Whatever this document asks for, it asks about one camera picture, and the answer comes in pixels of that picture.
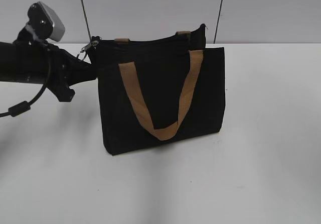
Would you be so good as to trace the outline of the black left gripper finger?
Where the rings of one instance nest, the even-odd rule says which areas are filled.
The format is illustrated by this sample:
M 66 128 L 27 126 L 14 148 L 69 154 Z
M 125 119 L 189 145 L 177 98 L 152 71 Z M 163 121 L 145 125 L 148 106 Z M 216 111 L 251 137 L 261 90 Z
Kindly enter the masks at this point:
M 96 78 L 96 71 L 90 69 L 68 71 L 64 75 L 64 81 L 68 86 L 72 86 L 82 82 L 93 81 Z
M 87 63 L 79 58 L 71 55 L 70 53 L 65 53 L 66 65 L 71 71 L 84 71 L 92 68 L 90 63 Z

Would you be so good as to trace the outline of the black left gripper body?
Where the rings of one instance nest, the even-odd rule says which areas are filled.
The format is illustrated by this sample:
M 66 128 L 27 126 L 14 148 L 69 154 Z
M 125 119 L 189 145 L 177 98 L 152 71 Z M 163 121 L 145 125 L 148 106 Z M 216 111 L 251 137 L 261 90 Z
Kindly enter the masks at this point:
M 75 91 L 70 88 L 67 72 L 73 57 L 68 52 L 41 38 L 30 24 L 20 30 L 13 45 L 19 56 L 19 70 L 27 75 L 26 81 L 42 85 L 31 102 L 36 102 L 46 89 L 59 102 L 71 102 Z

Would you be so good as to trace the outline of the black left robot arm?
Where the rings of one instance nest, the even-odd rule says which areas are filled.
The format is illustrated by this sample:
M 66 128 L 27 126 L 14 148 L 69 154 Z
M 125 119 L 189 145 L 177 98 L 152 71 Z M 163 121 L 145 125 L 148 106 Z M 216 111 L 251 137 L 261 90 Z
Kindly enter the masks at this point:
M 59 102 L 70 102 L 72 85 L 97 78 L 96 69 L 64 49 L 36 38 L 25 25 L 12 43 L 1 43 L 1 81 L 45 84 Z

